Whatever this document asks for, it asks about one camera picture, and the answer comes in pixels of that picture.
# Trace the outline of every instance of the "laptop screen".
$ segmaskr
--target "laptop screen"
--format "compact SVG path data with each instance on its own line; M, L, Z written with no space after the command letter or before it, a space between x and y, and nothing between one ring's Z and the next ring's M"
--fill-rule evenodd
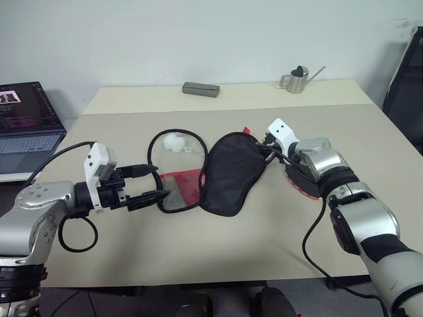
M0 85L0 133L64 130L39 82Z

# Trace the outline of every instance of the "laptop keyboard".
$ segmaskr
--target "laptop keyboard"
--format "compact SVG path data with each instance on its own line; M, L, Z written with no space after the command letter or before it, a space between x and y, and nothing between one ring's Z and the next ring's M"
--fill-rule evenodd
M59 134L55 134L0 139L0 154L50 151L59 137Z

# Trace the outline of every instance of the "person's leg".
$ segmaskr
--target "person's leg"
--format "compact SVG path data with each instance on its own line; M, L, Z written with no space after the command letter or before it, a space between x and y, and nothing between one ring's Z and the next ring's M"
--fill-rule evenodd
M206 294L190 295L180 306L175 317L212 317L213 302Z
M297 313L283 292L265 287L256 294L252 317L297 317Z

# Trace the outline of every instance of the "white bracket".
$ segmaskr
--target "white bracket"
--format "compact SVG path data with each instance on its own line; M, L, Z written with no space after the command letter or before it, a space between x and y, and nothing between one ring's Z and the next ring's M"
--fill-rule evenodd
M268 127L267 132L276 138L276 142L278 142L278 145L282 149L282 153L286 156L288 156L289 146L299 141L293 130L279 118L273 121Z
M100 180L109 179L117 160L113 150L107 149L101 143L94 143L90 153L84 162L85 181L91 201L97 213L102 212L100 197L97 188L100 187Z

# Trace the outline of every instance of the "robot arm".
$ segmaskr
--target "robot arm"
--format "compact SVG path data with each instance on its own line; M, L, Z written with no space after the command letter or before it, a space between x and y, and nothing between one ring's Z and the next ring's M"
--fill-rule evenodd
M272 126L282 128L276 132ZM293 135L277 119L266 138L288 149L290 161L306 171L304 176L327 199L339 244L361 257L391 314L423 316L423 255L399 240L399 225L392 211L358 179L328 139L292 142Z
M84 163L86 182L35 183L18 194L13 208L0 218L0 317L39 316L40 283L47 276L44 263L63 220L86 217L103 207L126 206L132 211L169 194L155 190L129 197L124 178L145 176L157 168L115 166L114 153L95 143Z

